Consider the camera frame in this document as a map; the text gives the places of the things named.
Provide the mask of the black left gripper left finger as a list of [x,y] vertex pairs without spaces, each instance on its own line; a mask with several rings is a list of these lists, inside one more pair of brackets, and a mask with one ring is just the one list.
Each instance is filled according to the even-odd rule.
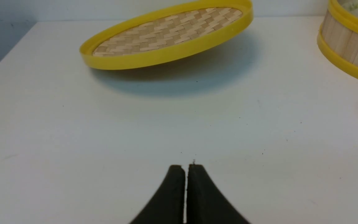
[[131,224],[182,224],[184,215],[185,171],[171,165],[155,194]]

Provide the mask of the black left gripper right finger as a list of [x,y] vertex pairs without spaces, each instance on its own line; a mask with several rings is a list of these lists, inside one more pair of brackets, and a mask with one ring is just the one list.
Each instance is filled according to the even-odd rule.
[[190,164],[186,219],[188,224],[248,224],[215,186],[204,166]]

